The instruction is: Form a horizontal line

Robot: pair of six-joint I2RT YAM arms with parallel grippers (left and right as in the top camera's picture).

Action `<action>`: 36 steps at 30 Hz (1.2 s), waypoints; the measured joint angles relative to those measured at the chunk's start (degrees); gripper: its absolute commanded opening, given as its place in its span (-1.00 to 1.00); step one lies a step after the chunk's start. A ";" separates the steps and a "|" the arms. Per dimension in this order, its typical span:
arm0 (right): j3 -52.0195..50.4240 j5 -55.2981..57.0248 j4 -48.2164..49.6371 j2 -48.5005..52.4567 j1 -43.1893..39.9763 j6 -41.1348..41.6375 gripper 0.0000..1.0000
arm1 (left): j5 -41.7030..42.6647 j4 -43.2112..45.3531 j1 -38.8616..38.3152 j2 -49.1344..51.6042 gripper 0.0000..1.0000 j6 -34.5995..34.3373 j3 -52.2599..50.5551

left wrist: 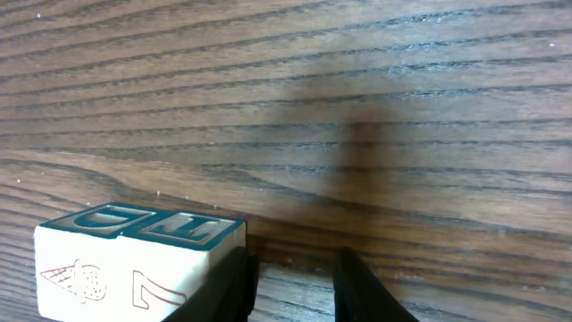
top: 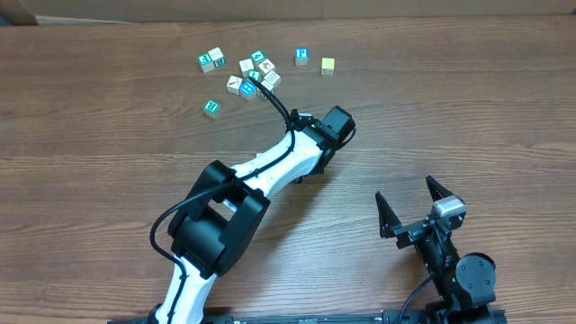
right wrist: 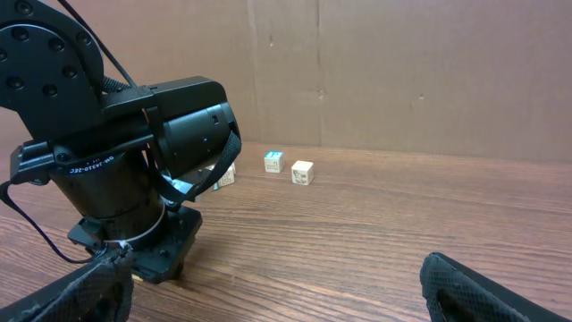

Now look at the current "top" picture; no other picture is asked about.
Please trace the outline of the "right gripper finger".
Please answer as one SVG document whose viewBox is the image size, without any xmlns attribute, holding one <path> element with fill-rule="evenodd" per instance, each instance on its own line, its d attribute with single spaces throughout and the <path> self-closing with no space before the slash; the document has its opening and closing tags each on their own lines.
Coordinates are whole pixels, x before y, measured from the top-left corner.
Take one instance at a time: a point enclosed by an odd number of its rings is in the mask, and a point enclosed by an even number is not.
<svg viewBox="0 0 576 324">
<path fill-rule="evenodd" d="M 434 202 L 454 195 L 454 193 L 443 187 L 432 175 L 426 177 L 426 184 Z"/>
<path fill-rule="evenodd" d="M 396 231 L 402 227 L 401 221 L 380 192 L 375 194 L 375 200 L 378 209 L 380 237 L 386 239 L 396 237 Z"/>
</svg>

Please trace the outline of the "yellow block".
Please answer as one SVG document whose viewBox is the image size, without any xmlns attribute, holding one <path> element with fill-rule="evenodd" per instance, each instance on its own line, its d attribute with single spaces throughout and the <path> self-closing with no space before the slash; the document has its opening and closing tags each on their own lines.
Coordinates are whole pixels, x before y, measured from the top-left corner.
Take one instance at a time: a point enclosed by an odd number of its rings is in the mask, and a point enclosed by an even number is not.
<svg viewBox="0 0 576 324">
<path fill-rule="evenodd" d="M 323 58 L 321 60 L 321 71 L 323 76 L 333 76 L 335 69 L 335 60 L 333 58 Z"/>
</svg>

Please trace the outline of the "green R letter block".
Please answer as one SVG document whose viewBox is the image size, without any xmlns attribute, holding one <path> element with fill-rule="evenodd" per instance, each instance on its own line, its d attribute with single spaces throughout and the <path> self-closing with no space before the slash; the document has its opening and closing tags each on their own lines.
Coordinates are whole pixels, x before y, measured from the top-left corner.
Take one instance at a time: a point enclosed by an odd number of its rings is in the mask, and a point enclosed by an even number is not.
<svg viewBox="0 0 576 324">
<path fill-rule="evenodd" d="M 208 117 L 216 119 L 221 113 L 221 104 L 213 99 L 208 99 L 203 106 L 203 111 Z"/>
</svg>

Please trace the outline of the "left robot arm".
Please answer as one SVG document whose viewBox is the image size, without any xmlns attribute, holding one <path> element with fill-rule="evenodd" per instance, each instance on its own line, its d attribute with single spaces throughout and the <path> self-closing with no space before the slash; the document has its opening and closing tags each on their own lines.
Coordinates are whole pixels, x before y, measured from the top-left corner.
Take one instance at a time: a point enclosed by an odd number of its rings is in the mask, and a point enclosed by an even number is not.
<svg viewBox="0 0 576 324">
<path fill-rule="evenodd" d="M 169 250 L 153 248 L 175 265 L 166 297 L 148 323 L 199 323 L 215 279 L 241 258 L 270 205 L 289 183 L 323 173 L 354 135 L 350 113 L 333 107 L 321 120 L 292 111 L 274 146 L 232 167 L 219 160 L 200 174 L 186 198 L 163 213 Z"/>
</svg>

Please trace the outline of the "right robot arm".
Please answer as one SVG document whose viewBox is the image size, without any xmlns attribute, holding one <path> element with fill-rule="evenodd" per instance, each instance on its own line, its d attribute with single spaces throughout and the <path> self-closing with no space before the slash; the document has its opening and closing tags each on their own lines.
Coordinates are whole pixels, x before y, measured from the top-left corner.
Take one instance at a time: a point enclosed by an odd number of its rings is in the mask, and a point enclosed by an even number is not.
<svg viewBox="0 0 576 324">
<path fill-rule="evenodd" d="M 424 220 L 401 223 L 381 193 L 375 194 L 380 236 L 396 238 L 397 248 L 413 246 L 428 277 L 403 303 L 398 323 L 495 323 L 490 303 L 496 300 L 496 265 L 483 253 L 459 256 L 452 234 L 464 224 L 466 204 L 433 176 L 426 177 L 433 204 Z M 414 315 L 408 308 L 424 287 L 432 283 L 440 298 Z"/>
</svg>

